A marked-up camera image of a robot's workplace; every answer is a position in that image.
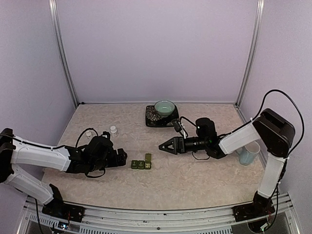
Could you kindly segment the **green three-compartment pill box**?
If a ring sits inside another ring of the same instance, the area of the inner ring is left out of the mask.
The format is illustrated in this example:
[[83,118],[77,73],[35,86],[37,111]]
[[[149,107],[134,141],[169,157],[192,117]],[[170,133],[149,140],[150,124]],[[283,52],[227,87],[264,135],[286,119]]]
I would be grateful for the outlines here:
[[144,160],[132,160],[131,169],[150,170],[152,168],[152,154],[146,153]]

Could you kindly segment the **white pill bottle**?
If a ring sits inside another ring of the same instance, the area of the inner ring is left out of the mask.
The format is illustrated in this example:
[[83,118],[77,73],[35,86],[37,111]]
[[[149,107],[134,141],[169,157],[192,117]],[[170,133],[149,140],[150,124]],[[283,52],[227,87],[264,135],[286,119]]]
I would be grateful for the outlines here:
[[111,133],[112,137],[117,137],[118,136],[118,131],[117,131],[116,126],[111,126],[110,127],[110,133]]
[[87,131],[87,132],[86,132],[86,137],[87,137],[88,139],[91,139],[91,138],[93,137],[93,135],[92,135],[92,133],[91,133],[90,131]]

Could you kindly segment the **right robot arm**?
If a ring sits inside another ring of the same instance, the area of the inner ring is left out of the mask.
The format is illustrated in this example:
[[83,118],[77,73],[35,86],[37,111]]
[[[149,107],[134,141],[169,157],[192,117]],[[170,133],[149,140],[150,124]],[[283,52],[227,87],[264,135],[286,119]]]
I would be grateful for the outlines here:
[[218,136],[215,123],[207,117],[195,121],[196,136],[177,136],[159,145],[159,149],[174,155],[204,150],[209,157],[221,159],[258,140],[267,147],[268,161],[262,181],[255,192],[249,211],[260,216],[268,209],[274,190],[280,181],[295,136],[294,126],[267,108],[254,119]]

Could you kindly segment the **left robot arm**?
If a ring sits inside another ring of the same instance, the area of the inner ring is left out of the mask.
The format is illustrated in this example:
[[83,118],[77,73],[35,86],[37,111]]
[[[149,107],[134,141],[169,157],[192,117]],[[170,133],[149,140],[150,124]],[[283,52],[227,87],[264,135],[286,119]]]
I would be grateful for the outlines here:
[[27,141],[5,128],[0,133],[0,181],[22,191],[41,204],[49,207],[55,215],[68,213],[58,188],[46,184],[27,173],[21,164],[52,168],[69,174],[91,177],[94,171],[124,166],[127,154],[122,148],[115,150],[110,134],[103,132],[82,146],[48,146]]

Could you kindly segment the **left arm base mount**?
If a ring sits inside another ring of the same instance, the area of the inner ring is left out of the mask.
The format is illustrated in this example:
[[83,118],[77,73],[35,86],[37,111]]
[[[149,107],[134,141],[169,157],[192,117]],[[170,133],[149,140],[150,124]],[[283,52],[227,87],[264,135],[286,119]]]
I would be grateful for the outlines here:
[[44,204],[42,213],[53,217],[66,219],[68,222],[74,221],[81,223],[85,208],[82,206],[65,203],[59,189],[52,184],[49,184],[49,186],[52,189],[53,199],[47,204]]

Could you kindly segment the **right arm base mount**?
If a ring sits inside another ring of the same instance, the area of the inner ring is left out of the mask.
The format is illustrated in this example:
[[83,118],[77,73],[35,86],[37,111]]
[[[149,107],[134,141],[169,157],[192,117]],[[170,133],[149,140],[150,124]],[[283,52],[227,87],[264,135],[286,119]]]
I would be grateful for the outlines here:
[[259,195],[258,192],[255,192],[251,203],[234,206],[232,210],[236,222],[254,219],[275,212],[272,199],[265,198]]

